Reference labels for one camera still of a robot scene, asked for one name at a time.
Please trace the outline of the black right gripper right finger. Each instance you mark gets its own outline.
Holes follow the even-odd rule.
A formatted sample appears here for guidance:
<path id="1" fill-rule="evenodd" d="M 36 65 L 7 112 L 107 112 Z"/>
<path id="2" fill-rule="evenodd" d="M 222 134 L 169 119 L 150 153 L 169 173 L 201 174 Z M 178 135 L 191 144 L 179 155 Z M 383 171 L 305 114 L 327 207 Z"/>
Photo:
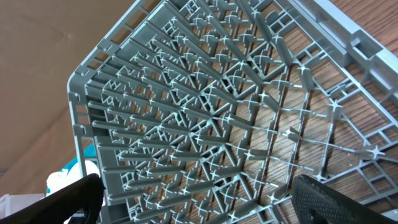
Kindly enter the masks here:
<path id="1" fill-rule="evenodd" d="M 291 195 L 300 224 L 397 223 L 307 175 L 294 178 Z"/>

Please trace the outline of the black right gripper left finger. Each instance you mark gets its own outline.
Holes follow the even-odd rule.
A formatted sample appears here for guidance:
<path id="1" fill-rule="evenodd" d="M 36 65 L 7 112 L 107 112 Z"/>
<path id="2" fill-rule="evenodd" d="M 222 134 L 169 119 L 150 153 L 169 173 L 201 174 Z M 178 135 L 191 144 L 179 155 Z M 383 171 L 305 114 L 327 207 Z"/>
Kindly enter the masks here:
<path id="1" fill-rule="evenodd" d="M 28 207 L 1 219 L 1 224 L 96 223 L 104 200 L 105 186 L 98 174 L 58 190 Z"/>

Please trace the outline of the grey dishwasher rack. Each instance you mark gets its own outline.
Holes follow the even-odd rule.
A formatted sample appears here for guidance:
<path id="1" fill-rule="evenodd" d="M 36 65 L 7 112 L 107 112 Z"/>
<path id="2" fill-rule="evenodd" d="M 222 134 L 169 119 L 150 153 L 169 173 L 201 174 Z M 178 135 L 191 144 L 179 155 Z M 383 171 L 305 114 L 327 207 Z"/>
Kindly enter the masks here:
<path id="1" fill-rule="evenodd" d="M 99 223 L 295 223 L 300 174 L 397 218 L 397 57 L 332 1 L 136 1 L 67 92 Z"/>

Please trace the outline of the crumpled white paper napkin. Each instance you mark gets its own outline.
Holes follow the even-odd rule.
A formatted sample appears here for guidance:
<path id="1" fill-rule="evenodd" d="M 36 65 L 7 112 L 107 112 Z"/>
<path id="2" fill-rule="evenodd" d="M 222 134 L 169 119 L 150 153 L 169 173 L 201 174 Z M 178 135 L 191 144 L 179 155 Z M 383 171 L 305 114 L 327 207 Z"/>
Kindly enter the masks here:
<path id="1" fill-rule="evenodd" d="M 77 159 L 74 158 L 64 168 L 58 172 L 51 173 L 47 178 L 47 191 L 45 196 L 48 197 L 62 188 L 78 181 L 81 178 L 80 166 Z M 70 218 L 64 221 L 64 224 L 84 223 L 84 211 L 79 210 Z"/>

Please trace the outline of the teal plastic tray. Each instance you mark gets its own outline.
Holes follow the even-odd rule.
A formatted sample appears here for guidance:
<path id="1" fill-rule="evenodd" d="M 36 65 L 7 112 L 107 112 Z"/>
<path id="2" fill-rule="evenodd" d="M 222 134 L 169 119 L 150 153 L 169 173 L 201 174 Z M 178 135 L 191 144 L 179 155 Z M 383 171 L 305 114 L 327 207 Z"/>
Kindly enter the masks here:
<path id="1" fill-rule="evenodd" d="M 84 152 L 85 157 L 95 157 L 96 156 L 94 144 L 90 144 L 83 152 Z M 60 171 L 62 171 L 62 170 L 70 171 L 71 168 L 76 163 L 77 163 L 77 158 L 74 157 L 69 163 L 67 163 L 63 168 L 61 168 Z"/>

